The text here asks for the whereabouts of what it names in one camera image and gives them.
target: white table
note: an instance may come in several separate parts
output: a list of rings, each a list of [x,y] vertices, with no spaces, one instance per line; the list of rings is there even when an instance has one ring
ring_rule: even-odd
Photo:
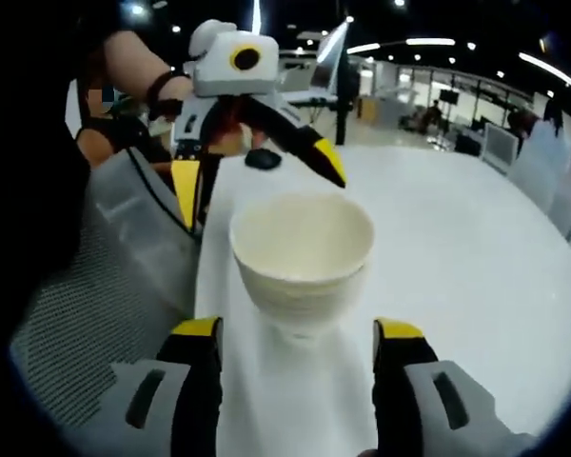
[[[223,161],[199,266],[196,313],[226,320],[218,452],[353,457],[376,445],[372,321],[421,327],[539,434],[571,390],[571,249],[514,186],[478,159],[343,148],[349,184],[376,224],[360,304],[315,348],[284,342],[251,304],[228,242],[233,211],[289,189],[339,191],[286,155],[271,172]]]

